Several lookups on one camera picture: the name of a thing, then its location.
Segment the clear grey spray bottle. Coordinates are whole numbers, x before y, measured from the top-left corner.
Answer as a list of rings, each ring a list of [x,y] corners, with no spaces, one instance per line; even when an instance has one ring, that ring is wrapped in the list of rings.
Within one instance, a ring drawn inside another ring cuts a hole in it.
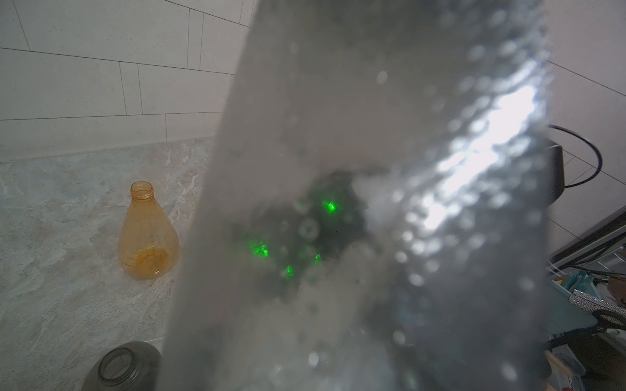
[[[541,1],[262,1],[159,390],[541,390]]]

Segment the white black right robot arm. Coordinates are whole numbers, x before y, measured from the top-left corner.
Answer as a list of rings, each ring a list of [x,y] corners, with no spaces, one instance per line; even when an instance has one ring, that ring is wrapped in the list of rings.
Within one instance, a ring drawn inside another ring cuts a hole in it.
[[[565,174],[562,146],[548,140],[548,161],[551,172],[549,183],[549,204],[552,205],[565,191]]]

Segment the orange translucent spray bottle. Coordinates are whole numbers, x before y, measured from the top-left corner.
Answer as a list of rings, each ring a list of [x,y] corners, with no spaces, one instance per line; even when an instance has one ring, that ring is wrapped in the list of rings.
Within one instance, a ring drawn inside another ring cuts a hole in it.
[[[159,278],[179,260],[179,236],[157,202],[150,182],[132,183],[130,197],[118,240],[119,262],[135,278]]]

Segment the dark grey spray bottle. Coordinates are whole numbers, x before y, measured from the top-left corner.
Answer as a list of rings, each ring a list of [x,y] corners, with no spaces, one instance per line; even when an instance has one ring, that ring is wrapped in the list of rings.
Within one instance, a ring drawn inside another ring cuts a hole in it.
[[[155,390],[161,353],[148,342],[132,341],[110,350],[82,384],[87,390]]]

